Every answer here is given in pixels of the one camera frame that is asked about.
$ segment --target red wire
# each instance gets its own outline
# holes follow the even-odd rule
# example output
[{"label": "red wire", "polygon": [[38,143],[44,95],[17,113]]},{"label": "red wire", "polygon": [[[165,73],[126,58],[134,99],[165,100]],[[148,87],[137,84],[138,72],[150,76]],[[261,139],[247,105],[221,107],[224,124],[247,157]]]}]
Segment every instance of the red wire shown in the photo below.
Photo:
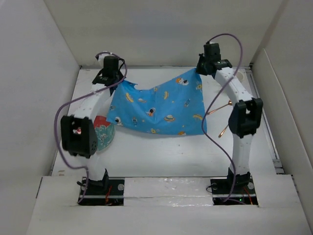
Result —
[{"label": "red wire", "polygon": [[252,203],[252,199],[251,199],[251,197],[250,197],[250,193],[249,193],[249,191],[248,190],[246,190],[246,188],[244,187],[244,190],[246,191],[246,193],[248,194],[248,196],[249,196],[249,200],[250,200],[250,203],[251,203],[251,205],[253,205],[253,203]]},{"label": "red wire", "polygon": [[110,186],[109,191],[108,191],[108,193],[106,194],[106,204],[107,204],[108,201],[109,201],[108,196],[110,195],[111,189],[112,189],[112,186]]}]

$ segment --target patterned fabric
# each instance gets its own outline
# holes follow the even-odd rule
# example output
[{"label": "patterned fabric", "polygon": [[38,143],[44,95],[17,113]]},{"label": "patterned fabric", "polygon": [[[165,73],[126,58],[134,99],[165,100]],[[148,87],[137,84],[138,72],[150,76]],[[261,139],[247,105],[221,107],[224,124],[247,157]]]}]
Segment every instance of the patterned fabric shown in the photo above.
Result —
[{"label": "patterned fabric", "polygon": [[202,82],[195,69],[150,90],[137,90],[135,85],[118,85],[107,121],[152,134],[203,134]]}]

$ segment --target red object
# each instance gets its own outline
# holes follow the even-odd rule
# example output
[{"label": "red object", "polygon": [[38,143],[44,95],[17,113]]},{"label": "red object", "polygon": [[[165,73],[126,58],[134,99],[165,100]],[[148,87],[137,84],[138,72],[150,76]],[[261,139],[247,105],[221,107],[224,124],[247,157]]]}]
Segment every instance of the red object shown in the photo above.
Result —
[{"label": "red object", "polygon": [[80,129],[80,127],[78,127],[77,130],[76,130],[76,133],[77,133],[78,135],[80,135],[80,134],[82,133],[82,129]]},{"label": "red object", "polygon": [[94,122],[93,122],[93,127],[100,127],[100,126],[105,126],[108,127],[110,126],[111,123],[107,121],[107,118],[104,116],[96,116]]},{"label": "red object", "polygon": [[112,189],[112,185],[110,186],[109,191],[108,191],[108,193],[106,194],[106,203],[105,203],[105,204],[107,204],[108,201],[109,201],[108,197],[109,197],[109,195],[110,195],[111,189]]},{"label": "red object", "polygon": [[246,193],[248,194],[248,196],[249,196],[249,199],[250,199],[250,204],[251,205],[253,205],[253,203],[252,203],[252,199],[251,199],[251,197],[250,197],[250,193],[249,193],[249,191],[248,190],[246,190],[246,188],[244,187],[244,190],[246,191]]}]

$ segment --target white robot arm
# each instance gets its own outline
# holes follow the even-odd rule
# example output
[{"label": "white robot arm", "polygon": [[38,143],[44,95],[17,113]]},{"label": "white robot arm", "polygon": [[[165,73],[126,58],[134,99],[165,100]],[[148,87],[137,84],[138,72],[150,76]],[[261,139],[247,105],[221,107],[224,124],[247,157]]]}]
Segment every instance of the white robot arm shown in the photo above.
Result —
[{"label": "white robot arm", "polygon": [[62,147],[73,156],[90,158],[98,146],[97,135],[93,122],[101,107],[113,94],[116,86],[110,89],[97,92],[97,90],[112,86],[123,78],[120,72],[120,58],[109,55],[96,56],[98,61],[103,61],[103,69],[92,81],[90,93],[94,95],[84,99],[80,107],[70,116],[63,116],[61,119]]},{"label": "white robot arm", "polygon": [[[197,64],[197,73],[212,75],[223,87],[233,77],[234,70],[228,60],[221,59],[219,45],[217,43],[207,42],[204,45],[204,54],[200,54]],[[234,177],[235,188],[242,189],[244,185],[250,182],[250,148],[253,135],[256,133],[261,123],[263,102],[260,98],[253,98],[237,77],[232,78],[224,90],[233,105],[228,125],[233,134],[232,161],[234,165],[230,165],[226,180],[214,180],[213,182],[217,185],[219,181],[222,188],[226,188],[224,192],[228,194],[232,191],[229,191],[229,189]]]}]

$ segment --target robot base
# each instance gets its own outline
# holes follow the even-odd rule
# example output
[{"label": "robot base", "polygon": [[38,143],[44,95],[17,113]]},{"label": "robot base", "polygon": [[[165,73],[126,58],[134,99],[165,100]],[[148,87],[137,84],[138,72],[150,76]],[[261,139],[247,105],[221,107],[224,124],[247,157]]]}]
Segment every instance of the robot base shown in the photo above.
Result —
[{"label": "robot base", "polygon": [[[82,182],[77,182],[81,186],[79,199],[83,196],[86,178]],[[124,204],[124,178],[109,179],[106,171],[102,181],[92,181],[88,183],[84,199],[79,203],[81,206],[122,206]]]},{"label": "robot base", "polygon": [[229,195],[232,182],[233,174],[230,169],[228,170],[228,177],[211,179],[211,186],[208,189],[211,188],[212,190],[214,205],[241,205],[242,203],[258,205],[253,179],[249,172],[246,175],[236,176],[236,184],[230,197],[230,199],[235,199],[236,201],[227,200],[224,202]]}]

